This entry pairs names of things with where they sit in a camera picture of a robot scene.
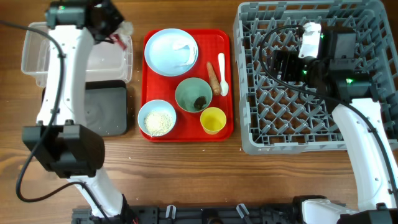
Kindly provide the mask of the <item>yellow plastic cup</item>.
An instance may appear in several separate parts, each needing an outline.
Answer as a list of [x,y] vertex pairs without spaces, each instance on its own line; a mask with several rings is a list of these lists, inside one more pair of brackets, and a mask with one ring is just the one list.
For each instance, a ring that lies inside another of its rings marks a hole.
[[226,115],[217,107],[209,107],[200,115],[203,130],[210,135],[218,134],[226,126]]

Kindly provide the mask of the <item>white tissue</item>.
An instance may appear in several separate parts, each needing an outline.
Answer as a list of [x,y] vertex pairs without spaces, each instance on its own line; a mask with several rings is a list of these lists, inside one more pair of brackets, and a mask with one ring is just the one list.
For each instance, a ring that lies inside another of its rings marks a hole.
[[132,36],[134,33],[132,22],[123,21],[122,23],[120,23],[118,29],[116,30],[116,33],[119,35]]

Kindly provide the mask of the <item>white rice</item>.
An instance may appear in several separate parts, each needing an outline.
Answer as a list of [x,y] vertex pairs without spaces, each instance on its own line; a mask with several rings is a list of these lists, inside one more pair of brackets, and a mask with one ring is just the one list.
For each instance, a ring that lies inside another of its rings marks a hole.
[[164,111],[151,111],[144,118],[144,125],[151,136],[163,136],[172,129],[174,122]]

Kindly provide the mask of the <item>light blue bowl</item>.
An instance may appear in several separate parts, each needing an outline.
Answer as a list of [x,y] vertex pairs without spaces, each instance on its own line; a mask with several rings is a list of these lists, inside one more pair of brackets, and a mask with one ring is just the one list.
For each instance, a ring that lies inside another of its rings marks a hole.
[[152,100],[138,112],[137,122],[141,131],[150,137],[165,136],[174,128],[177,114],[174,107],[164,100]]

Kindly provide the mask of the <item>red snack wrapper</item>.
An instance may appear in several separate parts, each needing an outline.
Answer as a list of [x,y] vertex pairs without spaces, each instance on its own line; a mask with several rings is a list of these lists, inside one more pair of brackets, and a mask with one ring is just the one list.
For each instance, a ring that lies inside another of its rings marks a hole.
[[120,34],[111,34],[110,35],[111,40],[120,46],[123,50],[127,49],[127,43],[126,41],[121,37]]

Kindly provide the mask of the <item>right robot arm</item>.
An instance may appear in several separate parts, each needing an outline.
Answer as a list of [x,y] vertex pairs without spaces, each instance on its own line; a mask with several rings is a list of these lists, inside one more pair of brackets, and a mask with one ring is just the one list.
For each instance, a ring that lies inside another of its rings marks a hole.
[[307,85],[305,94],[327,103],[354,171],[358,209],[350,210],[324,198],[300,202],[304,223],[396,223],[397,163],[381,118],[377,86],[356,70],[356,33],[350,28],[296,26],[298,52],[276,51],[266,73],[291,88]]

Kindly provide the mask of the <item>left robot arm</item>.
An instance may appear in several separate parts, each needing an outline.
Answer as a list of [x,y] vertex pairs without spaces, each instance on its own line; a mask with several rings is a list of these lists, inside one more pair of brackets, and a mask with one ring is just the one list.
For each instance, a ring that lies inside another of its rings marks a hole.
[[50,62],[35,126],[22,140],[45,170],[75,185],[101,222],[120,223],[126,199],[104,169],[103,138],[85,118],[86,68],[94,45],[109,40],[123,16],[110,1],[55,1],[45,14]]

